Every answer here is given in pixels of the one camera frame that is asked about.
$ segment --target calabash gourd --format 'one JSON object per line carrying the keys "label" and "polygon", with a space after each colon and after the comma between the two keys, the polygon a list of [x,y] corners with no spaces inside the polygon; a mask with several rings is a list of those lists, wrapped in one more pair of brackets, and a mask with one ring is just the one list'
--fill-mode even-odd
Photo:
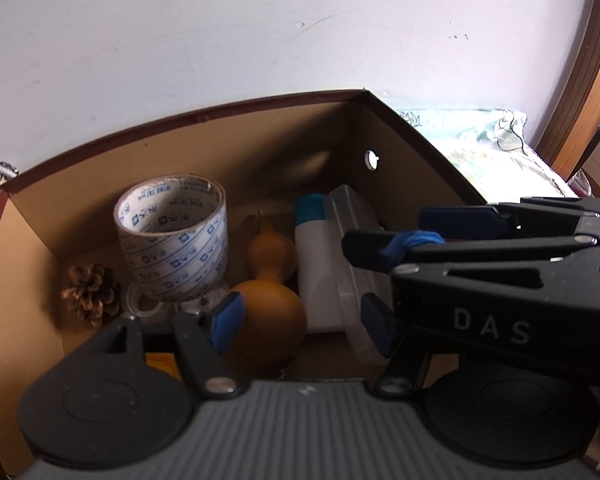
{"label": "calabash gourd", "polygon": [[295,245],[260,211],[256,222],[259,234],[247,249],[255,279],[232,288],[242,295],[246,316],[231,352],[245,364],[261,367],[287,359],[300,345],[306,314],[298,295],[283,285],[298,264]]}

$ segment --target white wall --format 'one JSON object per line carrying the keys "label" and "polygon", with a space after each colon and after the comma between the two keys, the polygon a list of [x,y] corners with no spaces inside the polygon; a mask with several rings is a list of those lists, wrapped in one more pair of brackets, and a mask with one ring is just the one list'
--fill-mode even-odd
{"label": "white wall", "polygon": [[0,158],[267,94],[516,108],[534,137],[590,0],[0,0]]}

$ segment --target bottle cap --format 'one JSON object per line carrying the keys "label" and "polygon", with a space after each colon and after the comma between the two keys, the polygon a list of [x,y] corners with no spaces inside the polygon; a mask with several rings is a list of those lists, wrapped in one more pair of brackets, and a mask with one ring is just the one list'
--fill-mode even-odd
{"label": "bottle cap", "polygon": [[296,227],[311,220],[326,220],[324,212],[324,195],[314,193],[301,196],[294,202]]}

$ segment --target wooden door frame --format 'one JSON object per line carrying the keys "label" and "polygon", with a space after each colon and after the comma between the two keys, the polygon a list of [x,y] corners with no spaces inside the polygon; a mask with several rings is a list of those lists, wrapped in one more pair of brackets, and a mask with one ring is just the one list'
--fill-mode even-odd
{"label": "wooden door frame", "polygon": [[600,124],[600,0],[594,0],[571,75],[537,152],[567,178]]}

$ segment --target gray ribbed surface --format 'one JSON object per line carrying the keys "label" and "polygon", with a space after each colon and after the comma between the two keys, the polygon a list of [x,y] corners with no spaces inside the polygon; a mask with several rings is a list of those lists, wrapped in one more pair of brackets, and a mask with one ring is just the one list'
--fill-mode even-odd
{"label": "gray ribbed surface", "polygon": [[253,383],[236,400],[208,402],[168,449],[110,471],[38,462],[23,480],[588,480],[582,462],[535,472],[475,465],[442,447],[403,402],[360,383]]}

